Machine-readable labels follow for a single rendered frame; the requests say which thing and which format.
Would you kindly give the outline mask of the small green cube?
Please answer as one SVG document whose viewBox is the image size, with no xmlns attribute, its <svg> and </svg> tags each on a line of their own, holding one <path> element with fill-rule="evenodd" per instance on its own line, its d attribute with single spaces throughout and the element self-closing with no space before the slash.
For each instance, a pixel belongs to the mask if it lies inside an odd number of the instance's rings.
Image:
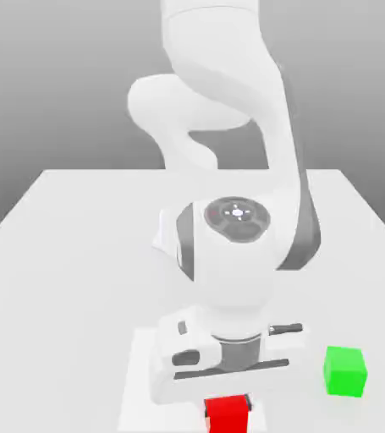
<svg viewBox="0 0 385 433">
<path fill-rule="evenodd" d="M 323 363 L 323 379 L 328 395 L 362 397 L 368 370 L 359 348 L 328 346 Z"/>
</svg>

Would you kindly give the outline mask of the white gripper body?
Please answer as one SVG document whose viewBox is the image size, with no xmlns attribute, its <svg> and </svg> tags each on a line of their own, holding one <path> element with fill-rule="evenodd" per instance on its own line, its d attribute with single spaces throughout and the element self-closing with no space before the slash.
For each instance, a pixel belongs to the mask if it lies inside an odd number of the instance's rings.
<svg viewBox="0 0 385 433">
<path fill-rule="evenodd" d="M 156 404 L 202 402 L 209 398 L 267 392 L 297 387 L 304 366 L 296 359 L 271 359 L 247 370 L 223 372 L 211 368 L 201 371 L 163 372 L 150 368 L 150 396 Z"/>
</svg>

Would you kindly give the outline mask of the small red cube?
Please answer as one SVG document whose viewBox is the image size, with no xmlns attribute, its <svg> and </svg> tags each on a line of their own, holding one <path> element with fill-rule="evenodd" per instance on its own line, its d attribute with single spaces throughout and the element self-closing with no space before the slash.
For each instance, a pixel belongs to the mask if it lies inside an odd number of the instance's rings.
<svg viewBox="0 0 385 433">
<path fill-rule="evenodd" d="M 204 404 L 207 433 L 247 433 L 252 410 L 248 394 L 209 398 Z"/>
</svg>

